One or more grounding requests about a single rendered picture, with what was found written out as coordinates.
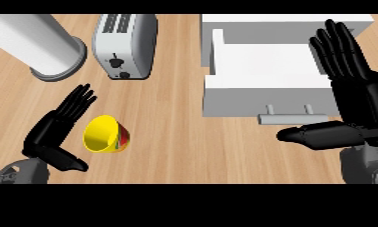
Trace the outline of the white cabinet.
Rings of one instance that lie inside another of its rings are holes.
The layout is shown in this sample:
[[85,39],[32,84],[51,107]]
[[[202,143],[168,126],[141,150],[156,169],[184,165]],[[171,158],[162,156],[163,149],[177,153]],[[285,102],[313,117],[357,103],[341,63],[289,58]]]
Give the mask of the white cabinet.
[[342,22],[352,36],[373,23],[369,14],[200,14],[200,66],[209,66],[214,29],[228,44],[305,44],[327,19]]

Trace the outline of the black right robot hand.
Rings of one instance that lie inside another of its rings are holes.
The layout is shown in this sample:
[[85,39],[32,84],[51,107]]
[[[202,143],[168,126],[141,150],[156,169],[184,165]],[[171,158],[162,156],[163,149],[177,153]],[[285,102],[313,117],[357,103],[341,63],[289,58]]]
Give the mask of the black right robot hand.
[[313,150],[364,144],[378,147],[378,72],[367,65],[345,24],[327,19],[310,45],[330,80],[341,121],[286,128],[276,138]]

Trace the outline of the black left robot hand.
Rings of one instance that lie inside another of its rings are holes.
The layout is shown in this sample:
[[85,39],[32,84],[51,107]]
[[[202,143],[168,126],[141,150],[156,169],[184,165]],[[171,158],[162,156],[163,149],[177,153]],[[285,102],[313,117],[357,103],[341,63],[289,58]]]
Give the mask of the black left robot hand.
[[60,144],[96,99],[90,85],[78,85],[57,108],[38,120],[25,137],[22,154],[41,159],[59,171],[88,170],[87,163],[60,148]]

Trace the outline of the white cylindrical appliance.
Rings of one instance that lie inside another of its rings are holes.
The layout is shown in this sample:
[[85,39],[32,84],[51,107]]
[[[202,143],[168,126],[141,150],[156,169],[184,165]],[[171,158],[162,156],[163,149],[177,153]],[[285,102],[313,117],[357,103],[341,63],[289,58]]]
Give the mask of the white cylindrical appliance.
[[87,46],[50,14],[0,14],[0,48],[45,82],[68,78],[87,59]]

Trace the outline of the white open drawer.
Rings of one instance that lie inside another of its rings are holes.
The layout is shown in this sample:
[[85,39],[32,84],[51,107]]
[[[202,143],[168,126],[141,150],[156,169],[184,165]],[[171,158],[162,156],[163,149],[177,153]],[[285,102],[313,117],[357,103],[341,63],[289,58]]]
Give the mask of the white open drawer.
[[330,81],[319,70],[305,44],[227,44],[212,31],[211,73],[203,81],[202,113],[206,117],[249,117],[271,106],[277,114],[317,114],[338,109]]

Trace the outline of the yellow cup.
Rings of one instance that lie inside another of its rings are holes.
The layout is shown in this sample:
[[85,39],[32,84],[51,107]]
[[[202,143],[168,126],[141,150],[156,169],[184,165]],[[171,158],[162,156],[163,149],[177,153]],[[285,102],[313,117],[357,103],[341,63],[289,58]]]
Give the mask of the yellow cup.
[[127,148],[130,133],[110,115],[97,116],[87,124],[82,144],[93,153],[116,153]]

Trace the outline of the white toaster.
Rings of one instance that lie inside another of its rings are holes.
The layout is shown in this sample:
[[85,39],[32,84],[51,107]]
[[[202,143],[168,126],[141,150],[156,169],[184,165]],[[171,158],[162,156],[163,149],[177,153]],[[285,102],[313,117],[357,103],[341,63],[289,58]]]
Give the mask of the white toaster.
[[153,14],[101,14],[91,39],[94,58],[113,80],[150,75],[158,35]]

